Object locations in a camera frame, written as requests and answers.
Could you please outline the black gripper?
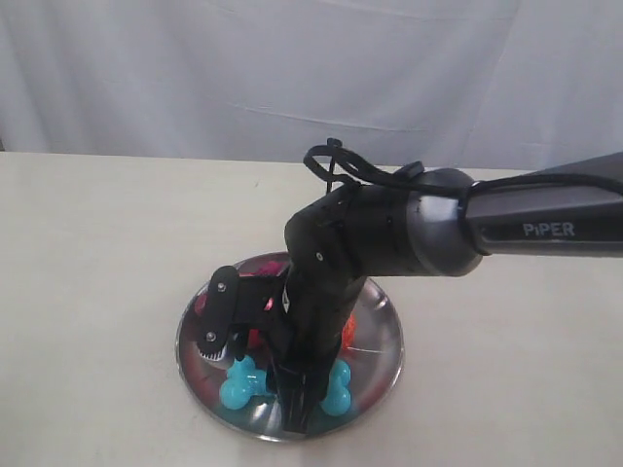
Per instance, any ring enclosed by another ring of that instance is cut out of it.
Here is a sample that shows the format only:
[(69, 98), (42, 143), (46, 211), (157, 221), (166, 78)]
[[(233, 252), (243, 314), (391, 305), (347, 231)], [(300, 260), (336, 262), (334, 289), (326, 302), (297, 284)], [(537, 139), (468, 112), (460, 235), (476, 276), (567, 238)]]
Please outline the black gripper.
[(238, 274), (233, 355), (242, 360), (251, 334), (258, 333), (270, 354), (267, 384), (276, 384), (282, 414), (307, 422), (321, 399), (321, 384), (329, 380), (365, 278), (319, 261), (306, 270), (285, 254), (259, 258), (288, 265), (275, 276)]

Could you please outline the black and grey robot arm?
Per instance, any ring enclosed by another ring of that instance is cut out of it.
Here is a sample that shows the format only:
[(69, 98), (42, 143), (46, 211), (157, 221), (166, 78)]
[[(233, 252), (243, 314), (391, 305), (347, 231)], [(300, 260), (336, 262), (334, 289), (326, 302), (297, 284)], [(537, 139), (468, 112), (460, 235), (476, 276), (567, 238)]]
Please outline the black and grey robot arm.
[(286, 260), (238, 291), (267, 296), (267, 385), (290, 432), (304, 432), (328, 401), (342, 331), (368, 278), (460, 277), (494, 254), (622, 253), (617, 153), (490, 181), (419, 162), (387, 172), (337, 141), (311, 148), (304, 163), (326, 194), (287, 222)]

